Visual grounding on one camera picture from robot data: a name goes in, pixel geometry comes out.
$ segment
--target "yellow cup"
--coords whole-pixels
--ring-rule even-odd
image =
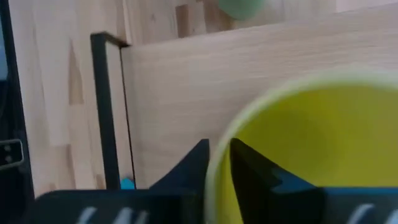
[[[287,83],[231,123],[206,177],[208,223],[242,223],[229,140],[238,138],[315,186],[398,186],[396,74],[328,72]]]

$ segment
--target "wooden wall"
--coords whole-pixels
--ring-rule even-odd
[[[125,2],[9,4],[36,197],[55,189],[105,188],[90,34],[106,30],[129,37]]]
[[[125,49],[137,185],[158,181],[202,138],[215,153],[239,111],[290,79],[325,70],[397,70],[397,11],[393,4]],[[297,119],[290,115],[286,120]],[[296,134],[284,124],[275,131]]]
[[[398,0],[264,0],[258,13],[234,21],[218,9],[217,0],[127,0],[133,45],[193,35],[310,19]]]

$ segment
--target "black metal frame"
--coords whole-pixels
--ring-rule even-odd
[[[101,146],[102,146],[102,155],[104,162],[106,188],[108,190],[118,190],[120,189],[120,176],[119,176],[119,166],[118,166],[118,155],[116,150],[116,137],[113,125],[111,87],[109,85],[109,71],[108,71],[108,59],[106,55],[106,43],[113,44],[119,48],[119,54],[121,60],[120,66],[122,68],[121,71],[123,79],[124,103],[126,105],[127,118],[128,118],[127,99],[126,99],[126,89],[124,86],[123,58],[121,55],[121,49],[128,47],[129,44],[107,32],[91,34],[90,39],[91,39],[91,52],[93,54],[95,91],[97,98],[99,131],[101,134]],[[130,135],[128,119],[127,119],[127,129],[128,129],[129,144],[130,144],[132,173],[133,173],[133,179],[135,181],[136,178],[134,172],[134,163],[132,159],[131,141],[130,141],[131,135]]]
[[[21,140],[22,151],[24,153],[24,162],[20,166],[20,170],[26,175],[24,193],[26,197],[27,205],[30,205],[34,201],[34,191],[33,191],[33,181],[32,172],[30,168],[30,157],[29,157],[29,147],[27,142],[26,128],[25,128],[25,117],[24,109],[22,107],[22,96],[21,96],[21,86],[19,83],[17,58],[14,46],[14,35],[12,33],[11,15],[9,10],[9,1],[0,0],[0,18],[2,25],[2,33],[4,38],[4,48],[6,51],[7,59],[7,69],[8,76],[7,79],[11,86],[12,94],[12,134],[15,138]]]

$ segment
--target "wooden surface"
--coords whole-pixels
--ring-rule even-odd
[[[129,37],[126,3],[12,0],[9,4],[35,196],[55,189],[105,188],[90,34],[106,30]],[[119,58],[113,60],[111,84],[118,85]],[[125,114],[118,117],[123,116],[124,104],[115,102],[115,119],[125,122]],[[119,151],[128,150],[120,134],[126,132],[123,122],[115,124]],[[132,176],[128,160],[123,156],[119,160],[125,164],[124,176]]]
[[[218,10],[216,0],[10,0],[36,196],[55,189],[105,187],[90,50],[92,32],[106,30],[134,45],[150,44],[391,1],[396,0],[303,0],[299,5],[294,0],[267,0],[255,18],[234,22]],[[219,38],[229,41],[234,37]],[[126,133],[124,106],[120,88],[116,88],[120,85],[120,71],[116,66],[119,59],[111,58],[120,174],[129,176],[132,174],[123,134]],[[154,159],[162,162],[161,158],[168,154],[180,156],[179,149],[169,150],[169,144],[174,143],[165,144],[166,150],[159,152],[159,158],[158,152],[152,151]],[[141,160],[141,164],[145,162],[138,167],[149,166],[145,159],[136,159]],[[165,172],[155,171],[154,177]]]
[[[201,138],[214,149],[246,104],[288,79],[332,68],[397,70],[397,11],[390,4],[126,49],[137,185],[161,178]]]
[[[125,20],[133,45],[311,19],[335,12],[380,6],[398,0],[264,0],[257,14],[235,21],[218,9],[218,0],[126,0]]]

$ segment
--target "light wood panel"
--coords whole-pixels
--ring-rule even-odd
[[[235,21],[218,9],[218,0],[126,0],[133,45],[261,26],[381,6],[398,0],[264,0],[257,14]]]
[[[331,68],[397,70],[397,11],[391,4],[132,47],[124,69],[137,185],[153,184],[201,138],[214,149],[244,105],[288,79]]]
[[[56,189],[104,188],[90,34],[106,30],[130,38],[124,28],[126,3],[12,0],[9,4],[35,196]],[[111,67],[113,80],[120,68],[118,73]],[[124,111],[124,105],[118,106],[116,112]],[[126,129],[115,128],[119,133],[125,131],[119,128]],[[132,176],[132,171],[123,170],[123,175]]]
[[[127,127],[126,104],[124,102],[123,75],[119,47],[106,43],[106,53],[110,76],[109,85],[111,88],[119,176],[122,178],[132,177],[130,139]]]

